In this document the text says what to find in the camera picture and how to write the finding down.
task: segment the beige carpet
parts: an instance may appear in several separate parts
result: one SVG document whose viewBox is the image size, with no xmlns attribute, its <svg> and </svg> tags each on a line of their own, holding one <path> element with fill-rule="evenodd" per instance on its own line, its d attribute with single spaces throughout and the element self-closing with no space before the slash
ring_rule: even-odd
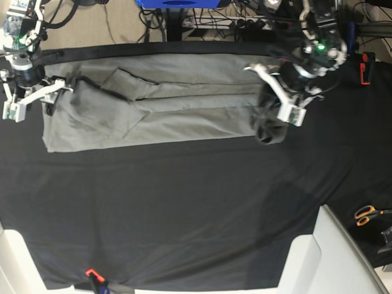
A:
<svg viewBox="0 0 392 294">
<path fill-rule="evenodd" d="M 3 22 L 10 0 L 0 0 L 0 21 Z M 45 6 L 45 19 L 49 20 L 59 0 L 51 0 Z M 73 2 L 64 0 L 55 23 L 69 13 Z M 145 26 L 138 17 L 139 8 L 133 0 L 111 0 L 107 5 L 108 22 L 116 43 L 133 43 L 145 32 Z M 49 39 L 42 42 L 43 49 L 75 48 L 113 44 L 106 22 L 104 7 L 94 5 L 81 7 L 74 18 L 63 28 L 48 30 Z M 161 42 L 158 30 L 151 31 L 150 41 Z"/>
</svg>

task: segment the orange clip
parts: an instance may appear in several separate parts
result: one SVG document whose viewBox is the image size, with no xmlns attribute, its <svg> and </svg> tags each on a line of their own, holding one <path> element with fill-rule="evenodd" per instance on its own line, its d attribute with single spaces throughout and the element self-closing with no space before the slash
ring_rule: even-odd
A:
<svg viewBox="0 0 392 294">
<path fill-rule="evenodd" d="M 104 277 L 102 277 L 100 274 L 98 274 L 98 273 L 97 273 L 96 271 L 94 271 L 92 268 L 90 268 L 90 269 L 88 269 L 88 270 L 86 271 L 86 276 L 89 277 L 90 274 L 95 275 L 95 277 L 97 278 L 97 280 L 98 280 L 100 283 L 105 282 Z"/>
</svg>

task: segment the gray cloth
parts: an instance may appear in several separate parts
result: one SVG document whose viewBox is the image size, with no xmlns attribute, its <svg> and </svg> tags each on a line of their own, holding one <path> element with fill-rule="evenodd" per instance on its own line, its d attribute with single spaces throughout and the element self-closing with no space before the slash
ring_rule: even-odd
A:
<svg viewBox="0 0 392 294">
<path fill-rule="evenodd" d="M 262 81 L 243 68 L 278 64 L 239 55 L 153 55 L 47 67 L 47 75 L 85 76 L 44 113 L 48 152 L 74 152 L 254 135 Z"/>
</svg>

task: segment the folded gray garment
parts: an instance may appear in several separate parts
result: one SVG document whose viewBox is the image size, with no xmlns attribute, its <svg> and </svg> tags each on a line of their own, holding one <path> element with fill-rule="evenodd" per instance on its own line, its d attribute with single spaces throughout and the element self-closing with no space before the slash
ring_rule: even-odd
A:
<svg viewBox="0 0 392 294">
<path fill-rule="evenodd" d="M 48 152 L 254 135 L 262 81 L 240 55 L 153 55 L 70 62 L 47 75 L 88 77 L 44 112 Z"/>
</svg>

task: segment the metal stand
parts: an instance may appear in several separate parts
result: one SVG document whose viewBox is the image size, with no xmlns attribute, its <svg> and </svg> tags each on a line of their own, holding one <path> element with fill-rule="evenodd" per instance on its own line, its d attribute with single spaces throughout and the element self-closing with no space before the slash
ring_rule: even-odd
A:
<svg viewBox="0 0 392 294">
<path fill-rule="evenodd" d="M 188 13 L 188 9 L 161 9 L 166 20 L 166 31 L 168 42 L 183 40 L 183 21 Z"/>
</svg>

